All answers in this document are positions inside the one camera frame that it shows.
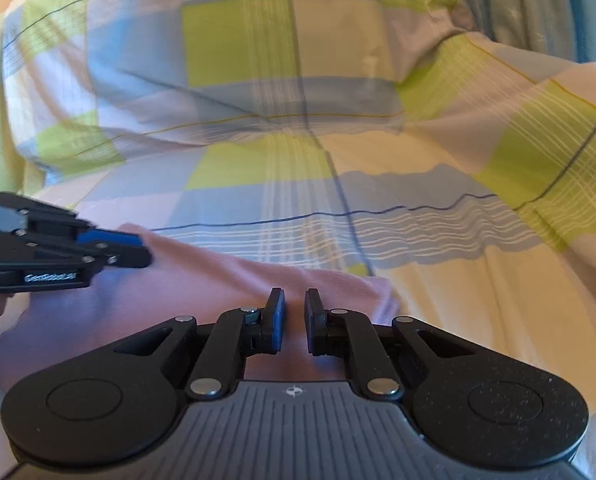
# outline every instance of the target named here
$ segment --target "pink cloth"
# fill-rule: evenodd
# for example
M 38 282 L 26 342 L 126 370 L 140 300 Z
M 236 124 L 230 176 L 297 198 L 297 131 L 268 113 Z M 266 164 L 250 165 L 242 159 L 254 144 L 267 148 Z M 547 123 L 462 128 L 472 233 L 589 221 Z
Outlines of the pink cloth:
M 140 234 L 154 255 L 147 269 L 106 269 L 89 288 L 32 294 L 17 325 L 0 338 L 0 386 L 18 380 L 152 325 L 180 315 L 199 324 L 241 306 L 265 305 L 271 289 L 284 289 L 287 310 L 283 348 L 276 356 L 253 356 L 252 380 L 305 381 L 342 378 L 336 358 L 312 357 L 304 328 L 304 293 L 317 288 L 326 309 L 347 308 L 374 323 L 398 315 L 391 284 L 329 270 L 304 270 L 249 262 L 189 246 L 125 225 Z

